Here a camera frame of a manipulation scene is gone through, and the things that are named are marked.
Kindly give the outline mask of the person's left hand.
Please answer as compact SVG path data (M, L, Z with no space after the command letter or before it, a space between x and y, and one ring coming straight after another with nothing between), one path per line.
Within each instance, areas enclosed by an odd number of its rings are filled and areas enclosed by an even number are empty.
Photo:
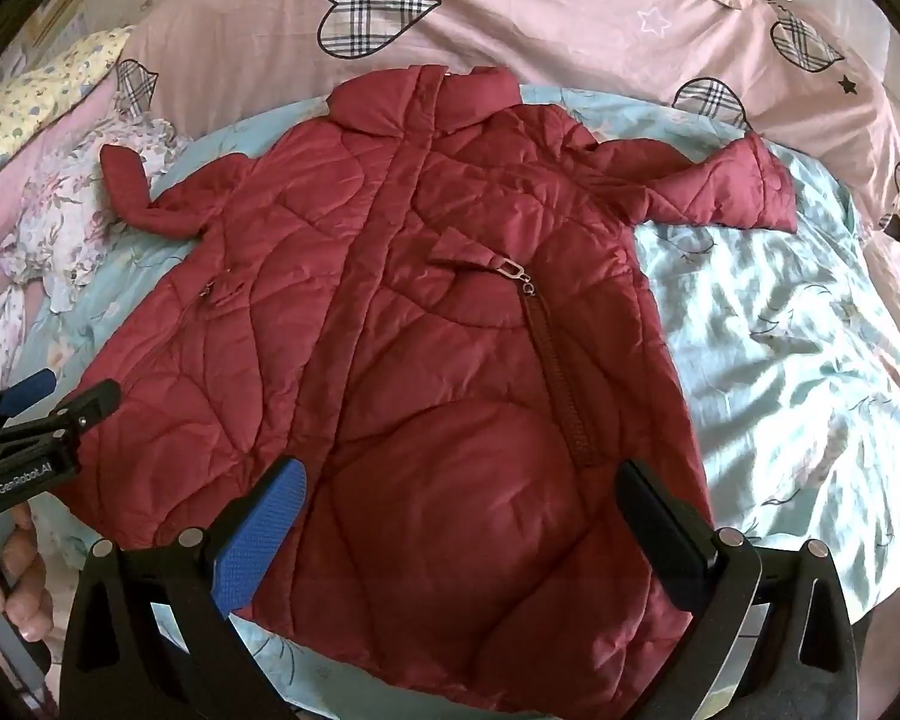
M46 590L46 566L38 552L32 511L19 504L11 511L14 530L4 543L1 567L11 583L6 595L0 585L0 613L4 613L27 642L40 642L53 629L53 600Z

